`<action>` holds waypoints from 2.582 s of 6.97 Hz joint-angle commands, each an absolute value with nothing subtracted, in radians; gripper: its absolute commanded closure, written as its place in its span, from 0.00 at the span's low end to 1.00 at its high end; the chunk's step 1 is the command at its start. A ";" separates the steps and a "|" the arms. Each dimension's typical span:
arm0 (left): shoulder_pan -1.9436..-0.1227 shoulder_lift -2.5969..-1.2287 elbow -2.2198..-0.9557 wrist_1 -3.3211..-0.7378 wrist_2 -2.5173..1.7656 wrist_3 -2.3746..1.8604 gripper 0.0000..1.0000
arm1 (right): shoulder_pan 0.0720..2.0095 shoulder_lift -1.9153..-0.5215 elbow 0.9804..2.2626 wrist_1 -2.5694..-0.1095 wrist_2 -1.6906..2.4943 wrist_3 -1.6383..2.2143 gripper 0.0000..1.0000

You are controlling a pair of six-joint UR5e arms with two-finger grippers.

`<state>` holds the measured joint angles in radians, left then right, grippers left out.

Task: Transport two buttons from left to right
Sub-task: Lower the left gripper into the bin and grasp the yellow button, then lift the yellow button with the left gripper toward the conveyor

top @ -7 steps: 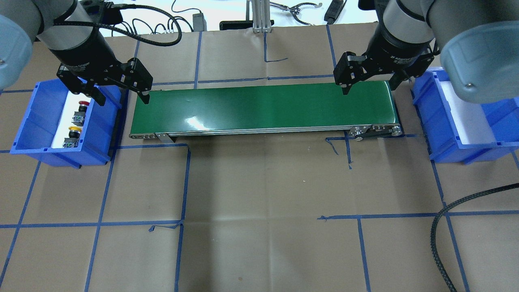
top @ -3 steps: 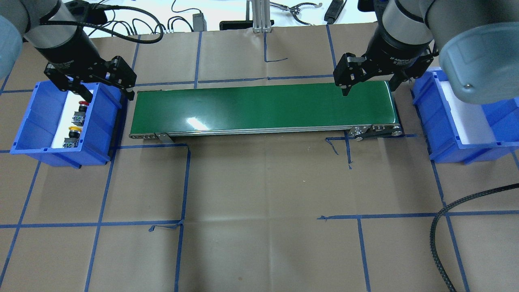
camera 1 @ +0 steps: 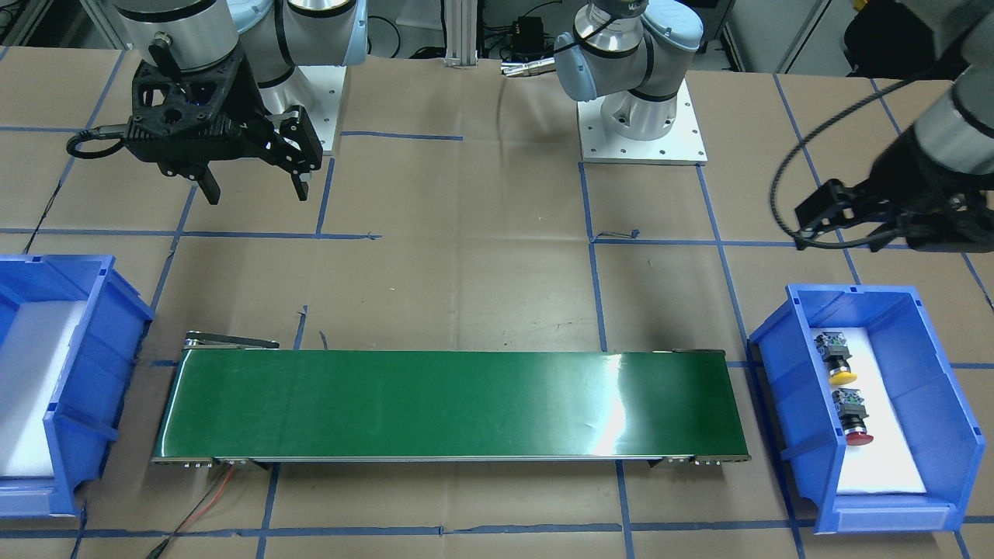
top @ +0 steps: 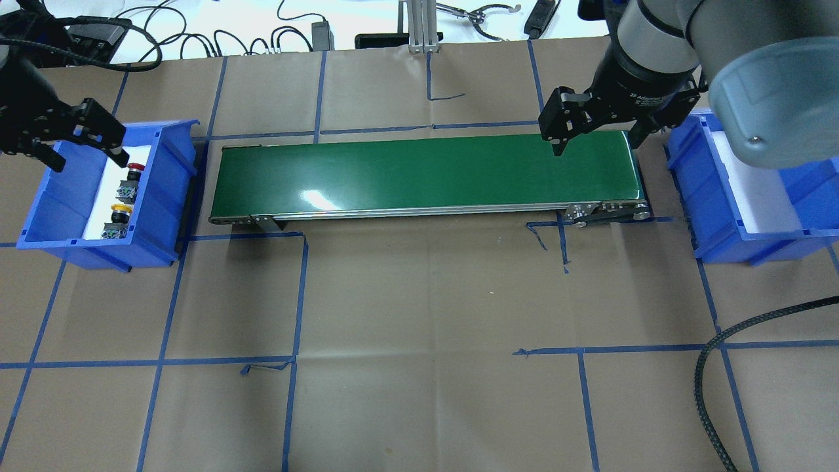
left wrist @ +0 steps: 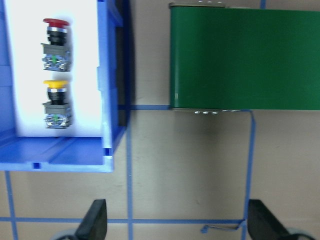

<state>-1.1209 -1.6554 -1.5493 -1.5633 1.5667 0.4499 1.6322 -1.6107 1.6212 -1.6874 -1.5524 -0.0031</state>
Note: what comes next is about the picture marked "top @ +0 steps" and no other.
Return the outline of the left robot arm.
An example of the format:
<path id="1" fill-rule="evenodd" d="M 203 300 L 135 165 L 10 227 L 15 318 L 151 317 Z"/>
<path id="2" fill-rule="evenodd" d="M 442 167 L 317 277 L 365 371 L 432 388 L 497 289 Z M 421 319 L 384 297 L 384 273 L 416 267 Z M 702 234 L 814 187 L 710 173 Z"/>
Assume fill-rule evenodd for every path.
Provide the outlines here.
<path id="1" fill-rule="evenodd" d="M 74 18 L 54 17 L 37 1 L 20 1 L 19 9 L 2 14 L 1 149 L 5 155 L 36 159 L 54 172 L 66 159 L 52 143 L 71 142 L 105 153 L 126 168 L 130 155 L 123 147 L 126 126 L 96 99 L 80 104 L 63 102 L 41 66 L 90 65 L 105 67 L 86 54 L 68 27 Z"/>

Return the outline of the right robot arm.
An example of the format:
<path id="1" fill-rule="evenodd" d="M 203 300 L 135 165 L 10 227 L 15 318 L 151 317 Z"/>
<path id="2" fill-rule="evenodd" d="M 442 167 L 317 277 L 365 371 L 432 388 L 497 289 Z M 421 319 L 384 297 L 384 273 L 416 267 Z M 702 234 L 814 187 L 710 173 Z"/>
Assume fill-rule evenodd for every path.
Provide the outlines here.
<path id="1" fill-rule="evenodd" d="M 584 92 L 558 87 L 541 137 L 567 144 L 631 123 L 637 148 L 683 124 L 701 95 L 734 155 L 764 169 L 837 156 L 836 1 L 602 1 L 610 42 Z"/>

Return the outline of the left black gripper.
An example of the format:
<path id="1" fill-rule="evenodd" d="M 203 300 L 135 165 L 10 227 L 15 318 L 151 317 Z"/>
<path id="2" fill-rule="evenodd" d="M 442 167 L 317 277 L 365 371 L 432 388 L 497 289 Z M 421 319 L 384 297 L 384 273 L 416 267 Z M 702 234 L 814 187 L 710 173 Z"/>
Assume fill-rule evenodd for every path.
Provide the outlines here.
<path id="1" fill-rule="evenodd" d="M 2 53 L 2 152 L 26 155 L 56 173 L 66 159 L 51 142 L 72 136 L 101 150 L 119 168 L 128 167 L 125 126 L 93 98 L 67 104 L 50 81 L 20 52 Z"/>

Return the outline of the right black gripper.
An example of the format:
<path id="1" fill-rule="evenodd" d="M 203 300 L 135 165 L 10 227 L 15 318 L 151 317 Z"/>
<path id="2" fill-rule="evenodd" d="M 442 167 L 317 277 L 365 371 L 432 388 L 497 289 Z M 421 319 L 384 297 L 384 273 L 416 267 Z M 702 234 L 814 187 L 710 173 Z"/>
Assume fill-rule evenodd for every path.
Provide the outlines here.
<path id="1" fill-rule="evenodd" d="M 570 87 L 557 87 L 551 93 L 537 118 L 541 138 L 551 144 L 553 155 L 558 157 L 572 138 L 593 131 L 593 123 L 633 121 L 627 143 L 631 149 L 638 149 L 661 129 L 681 125 L 698 104 L 702 89 L 694 71 L 651 71 L 638 65 L 621 46 L 608 46 L 590 93 L 577 93 Z"/>

